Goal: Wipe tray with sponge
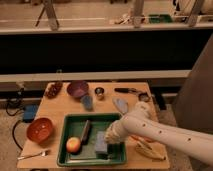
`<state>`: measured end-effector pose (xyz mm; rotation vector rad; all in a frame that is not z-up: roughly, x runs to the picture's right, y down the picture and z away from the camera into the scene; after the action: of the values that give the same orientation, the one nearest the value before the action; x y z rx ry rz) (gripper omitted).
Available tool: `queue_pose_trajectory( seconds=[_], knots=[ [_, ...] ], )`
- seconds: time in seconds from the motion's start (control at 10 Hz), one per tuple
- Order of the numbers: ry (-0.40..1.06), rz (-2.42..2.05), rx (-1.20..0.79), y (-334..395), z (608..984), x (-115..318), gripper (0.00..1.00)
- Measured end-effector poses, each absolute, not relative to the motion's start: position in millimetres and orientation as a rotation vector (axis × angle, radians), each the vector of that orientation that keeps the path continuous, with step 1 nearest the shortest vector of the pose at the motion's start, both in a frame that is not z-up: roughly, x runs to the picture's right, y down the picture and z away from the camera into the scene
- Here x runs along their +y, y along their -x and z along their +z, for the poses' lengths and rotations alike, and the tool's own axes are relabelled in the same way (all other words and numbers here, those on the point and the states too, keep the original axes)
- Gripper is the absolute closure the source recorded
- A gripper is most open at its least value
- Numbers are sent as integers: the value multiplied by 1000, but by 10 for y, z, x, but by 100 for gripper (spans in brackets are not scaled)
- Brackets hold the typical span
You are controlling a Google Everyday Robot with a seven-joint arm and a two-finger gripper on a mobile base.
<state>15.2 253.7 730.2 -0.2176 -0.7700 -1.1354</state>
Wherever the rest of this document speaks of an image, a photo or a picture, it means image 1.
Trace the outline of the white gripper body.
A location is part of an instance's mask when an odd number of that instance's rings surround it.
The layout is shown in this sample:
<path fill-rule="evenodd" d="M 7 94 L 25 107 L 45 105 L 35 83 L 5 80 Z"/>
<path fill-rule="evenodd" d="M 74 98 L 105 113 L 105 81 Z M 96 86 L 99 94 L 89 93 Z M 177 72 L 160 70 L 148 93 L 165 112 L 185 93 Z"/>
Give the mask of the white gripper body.
<path fill-rule="evenodd" d="M 116 120 L 106 129 L 104 140 L 108 144 L 119 144 L 124 142 L 126 131 L 120 120 Z"/>

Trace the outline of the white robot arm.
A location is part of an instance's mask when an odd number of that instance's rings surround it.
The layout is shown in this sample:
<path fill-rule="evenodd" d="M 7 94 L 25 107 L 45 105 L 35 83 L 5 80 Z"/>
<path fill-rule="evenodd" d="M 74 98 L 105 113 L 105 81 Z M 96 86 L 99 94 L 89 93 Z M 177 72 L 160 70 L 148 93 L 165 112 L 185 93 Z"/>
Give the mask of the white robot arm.
<path fill-rule="evenodd" d="M 130 135 L 147 137 L 175 148 L 213 166 L 213 135 L 164 125 L 150 119 L 148 103 L 137 102 L 134 108 L 107 128 L 105 142 L 118 144 Z"/>

